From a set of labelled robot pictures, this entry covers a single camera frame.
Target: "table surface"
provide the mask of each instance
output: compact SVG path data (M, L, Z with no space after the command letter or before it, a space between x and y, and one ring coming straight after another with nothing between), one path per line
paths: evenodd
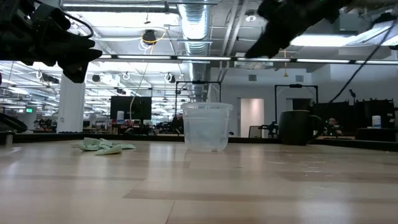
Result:
M128 143L137 150L111 156L71 141L1 148L0 222L398 223L398 153Z

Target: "dark mug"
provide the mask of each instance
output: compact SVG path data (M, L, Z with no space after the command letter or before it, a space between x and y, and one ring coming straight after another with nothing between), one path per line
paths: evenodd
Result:
M314 130L318 131L316 135L313 135ZM283 144L304 146L319 137L322 131L322 119L309 111L293 110L280 114L279 139Z

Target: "plastic cup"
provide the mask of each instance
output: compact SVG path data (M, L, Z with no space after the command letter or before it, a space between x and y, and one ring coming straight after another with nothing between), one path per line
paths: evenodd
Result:
M193 151L222 151L228 143L229 115L226 103L185 103L181 105L185 144Z

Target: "mug handle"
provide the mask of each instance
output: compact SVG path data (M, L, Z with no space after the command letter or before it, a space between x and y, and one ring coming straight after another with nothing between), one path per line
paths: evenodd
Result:
M321 119L320 117L316 116L316 115L310 115L310 120L313 120L313 119L319 120L318 129L317 129L318 132L316 133L316 135L314 135L314 136L311 138L310 141L317 139L319 136L321 136L321 134L322 134L322 132L323 132L323 123L322 123L322 119Z

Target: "crumpled cloth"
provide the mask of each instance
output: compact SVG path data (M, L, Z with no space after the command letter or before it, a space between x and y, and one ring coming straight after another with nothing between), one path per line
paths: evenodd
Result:
M122 152L123 149L136 149L132 144L113 143L106 139L84 138L83 143L74 143L73 148L83 151L96 151L96 155L108 155Z

